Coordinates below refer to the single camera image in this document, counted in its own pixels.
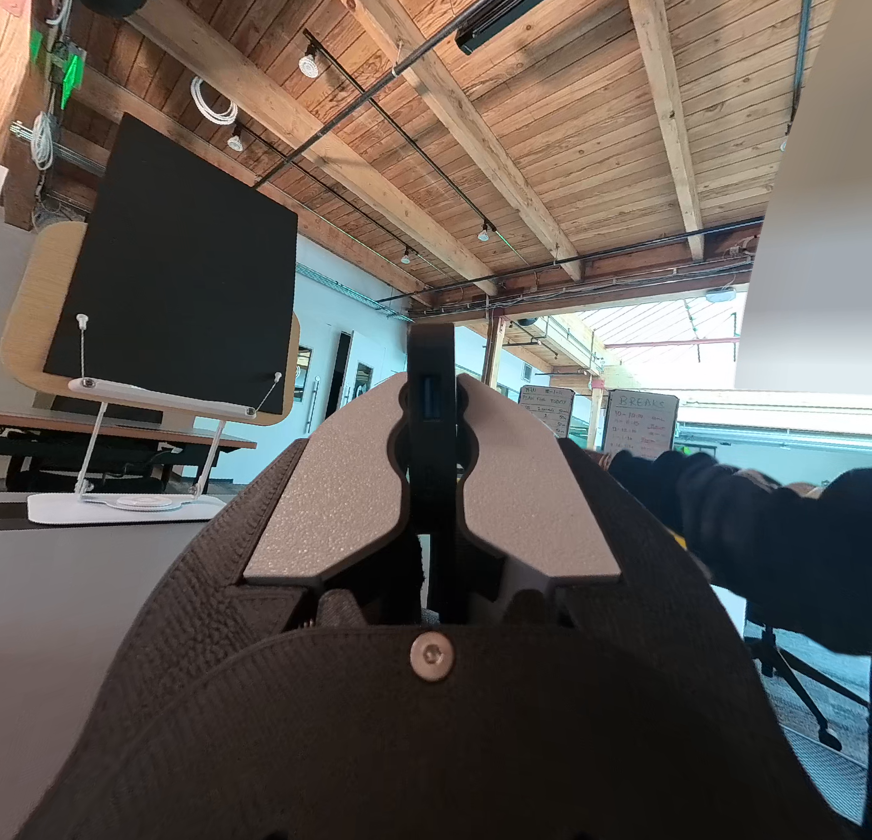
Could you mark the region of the green exit sign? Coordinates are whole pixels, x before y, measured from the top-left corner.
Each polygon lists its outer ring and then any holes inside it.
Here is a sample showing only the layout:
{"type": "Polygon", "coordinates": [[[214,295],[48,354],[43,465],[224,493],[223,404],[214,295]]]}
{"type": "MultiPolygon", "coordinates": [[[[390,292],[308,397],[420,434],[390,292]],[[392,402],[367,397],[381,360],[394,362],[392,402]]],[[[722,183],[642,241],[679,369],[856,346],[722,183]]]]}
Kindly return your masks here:
{"type": "Polygon", "coordinates": [[[51,48],[47,41],[48,34],[31,30],[30,60],[54,88],[54,105],[65,110],[84,79],[86,51],[65,35],[59,35],[51,48]]]}

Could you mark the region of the black ceiling pipe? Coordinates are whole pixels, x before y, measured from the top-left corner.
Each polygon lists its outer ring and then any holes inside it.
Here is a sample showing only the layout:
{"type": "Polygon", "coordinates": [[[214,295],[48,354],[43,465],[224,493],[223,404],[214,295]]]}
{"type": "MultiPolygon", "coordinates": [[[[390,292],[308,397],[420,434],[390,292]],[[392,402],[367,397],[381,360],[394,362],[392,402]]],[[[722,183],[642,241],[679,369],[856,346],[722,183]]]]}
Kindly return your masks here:
{"type": "Polygon", "coordinates": [[[401,75],[408,71],[411,66],[420,61],[426,54],[434,50],[443,40],[447,39],[451,34],[457,32],[461,24],[474,20],[484,10],[491,5],[491,0],[479,0],[474,5],[469,6],[459,15],[450,20],[443,26],[435,35],[425,40],[415,50],[412,50],[408,56],[398,60],[391,69],[383,74],[371,87],[361,91],[358,98],[346,105],[339,113],[337,113],[327,124],[322,125],[314,134],[308,137],[298,148],[294,148],[289,154],[280,158],[280,160],[261,176],[255,184],[255,188],[267,184],[272,178],[283,173],[290,165],[295,163],[297,159],[304,156],[308,150],[313,148],[324,137],[329,137],[334,130],[350,118],[359,109],[365,105],[374,107],[379,115],[387,121],[387,124],[398,130],[402,137],[408,137],[406,132],[398,126],[390,115],[387,115],[381,106],[377,103],[377,95],[389,85],[394,83],[401,75]]]}

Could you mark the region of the black linear ceiling fixture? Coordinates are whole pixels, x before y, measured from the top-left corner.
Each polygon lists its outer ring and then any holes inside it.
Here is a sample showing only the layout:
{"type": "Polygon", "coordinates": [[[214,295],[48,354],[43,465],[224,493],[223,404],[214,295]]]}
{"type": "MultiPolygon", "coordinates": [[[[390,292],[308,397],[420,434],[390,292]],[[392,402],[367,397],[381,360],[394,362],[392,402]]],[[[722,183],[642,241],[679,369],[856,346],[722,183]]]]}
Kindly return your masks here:
{"type": "Polygon", "coordinates": [[[454,36],[456,46],[464,54],[471,55],[543,1],[491,0],[459,24],[454,36]]]}

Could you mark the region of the person's right forearm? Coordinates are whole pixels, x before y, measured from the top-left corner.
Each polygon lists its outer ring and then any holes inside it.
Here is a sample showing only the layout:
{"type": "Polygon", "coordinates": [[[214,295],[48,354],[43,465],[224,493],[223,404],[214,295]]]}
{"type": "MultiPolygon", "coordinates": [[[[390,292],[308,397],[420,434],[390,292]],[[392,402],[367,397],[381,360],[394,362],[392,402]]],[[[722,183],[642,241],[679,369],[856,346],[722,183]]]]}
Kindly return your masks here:
{"type": "Polygon", "coordinates": [[[845,655],[871,653],[871,471],[822,489],[783,485],[705,453],[646,460],[621,451],[602,467],[761,624],[845,655]]]}

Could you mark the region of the whiteboard with black writing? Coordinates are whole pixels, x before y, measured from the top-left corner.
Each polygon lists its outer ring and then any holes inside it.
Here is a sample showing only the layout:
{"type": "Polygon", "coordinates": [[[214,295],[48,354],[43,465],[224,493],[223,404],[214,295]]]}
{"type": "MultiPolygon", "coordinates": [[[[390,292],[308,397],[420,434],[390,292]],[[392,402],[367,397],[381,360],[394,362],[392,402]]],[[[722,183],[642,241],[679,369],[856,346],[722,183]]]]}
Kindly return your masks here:
{"type": "Polygon", "coordinates": [[[570,388],[524,385],[518,403],[557,438],[568,438],[575,392],[570,388]]]}

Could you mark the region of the black square hdmi adapter box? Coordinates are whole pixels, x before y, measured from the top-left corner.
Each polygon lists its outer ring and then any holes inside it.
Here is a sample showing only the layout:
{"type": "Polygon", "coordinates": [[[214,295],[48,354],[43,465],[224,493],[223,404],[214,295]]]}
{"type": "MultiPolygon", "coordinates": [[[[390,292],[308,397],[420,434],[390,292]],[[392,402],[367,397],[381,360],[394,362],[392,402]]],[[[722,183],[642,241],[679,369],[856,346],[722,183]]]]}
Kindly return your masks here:
{"type": "Polygon", "coordinates": [[[452,324],[413,325],[407,343],[411,520],[430,537],[428,608],[462,616],[457,584],[457,395],[452,324]]]}

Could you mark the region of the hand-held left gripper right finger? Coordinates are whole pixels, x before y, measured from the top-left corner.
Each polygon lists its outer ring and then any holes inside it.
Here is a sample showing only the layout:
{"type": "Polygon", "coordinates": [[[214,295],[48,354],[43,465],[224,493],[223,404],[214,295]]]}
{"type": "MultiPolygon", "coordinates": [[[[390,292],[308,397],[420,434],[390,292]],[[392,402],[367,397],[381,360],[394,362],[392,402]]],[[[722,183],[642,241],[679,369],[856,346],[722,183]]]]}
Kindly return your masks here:
{"type": "Polygon", "coordinates": [[[551,594],[614,583],[621,570],[551,429],[469,375],[461,426],[461,569],[474,594],[551,594]]]}

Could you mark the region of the whiteboard with red writing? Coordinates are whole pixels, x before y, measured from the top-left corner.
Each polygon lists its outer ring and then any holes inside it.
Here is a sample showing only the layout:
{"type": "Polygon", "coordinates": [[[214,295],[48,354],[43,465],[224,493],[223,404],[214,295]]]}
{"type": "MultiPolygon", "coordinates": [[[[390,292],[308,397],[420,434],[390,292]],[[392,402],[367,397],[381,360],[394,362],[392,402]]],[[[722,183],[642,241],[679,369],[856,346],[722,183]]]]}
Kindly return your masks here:
{"type": "Polygon", "coordinates": [[[680,399],[637,389],[612,389],[601,451],[627,451],[653,461],[673,448],[680,399]]]}

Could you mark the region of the wooden top office desk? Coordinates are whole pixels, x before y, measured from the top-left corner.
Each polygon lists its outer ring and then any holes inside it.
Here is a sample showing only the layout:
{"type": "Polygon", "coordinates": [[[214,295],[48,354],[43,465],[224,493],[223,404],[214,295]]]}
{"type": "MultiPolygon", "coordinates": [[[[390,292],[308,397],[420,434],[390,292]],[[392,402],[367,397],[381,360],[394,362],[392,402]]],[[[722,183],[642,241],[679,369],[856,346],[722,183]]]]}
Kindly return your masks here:
{"type": "MultiPolygon", "coordinates": [[[[115,417],[110,406],[85,473],[85,490],[164,493],[185,467],[209,477],[213,433],[171,429],[158,421],[115,417]]],[[[2,489],[8,492],[70,492],[93,432],[95,414],[28,409],[1,416],[2,489]]]]}

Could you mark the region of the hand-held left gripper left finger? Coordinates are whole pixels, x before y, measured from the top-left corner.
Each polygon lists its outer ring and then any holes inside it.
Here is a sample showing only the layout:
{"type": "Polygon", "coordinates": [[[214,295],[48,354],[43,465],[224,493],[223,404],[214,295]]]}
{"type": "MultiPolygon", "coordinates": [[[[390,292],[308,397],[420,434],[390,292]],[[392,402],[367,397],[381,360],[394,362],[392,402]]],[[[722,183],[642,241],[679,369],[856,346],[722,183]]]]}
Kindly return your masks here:
{"type": "Polygon", "coordinates": [[[323,587],[406,529],[410,489],[396,455],[406,383],[405,373],[382,381],[310,435],[245,582],[323,587]]]}

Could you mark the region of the wooden support column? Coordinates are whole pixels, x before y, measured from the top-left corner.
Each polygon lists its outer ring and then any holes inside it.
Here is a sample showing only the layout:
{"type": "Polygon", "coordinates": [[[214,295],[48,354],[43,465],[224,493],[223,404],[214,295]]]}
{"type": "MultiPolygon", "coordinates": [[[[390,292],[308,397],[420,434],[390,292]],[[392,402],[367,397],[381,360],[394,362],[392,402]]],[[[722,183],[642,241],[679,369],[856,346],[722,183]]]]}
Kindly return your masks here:
{"type": "Polygon", "coordinates": [[[500,357],[509,320],[502,309],[492,311],[487,318],[486,344],[481,381],[490,388],[497,388],[500,357]]]}

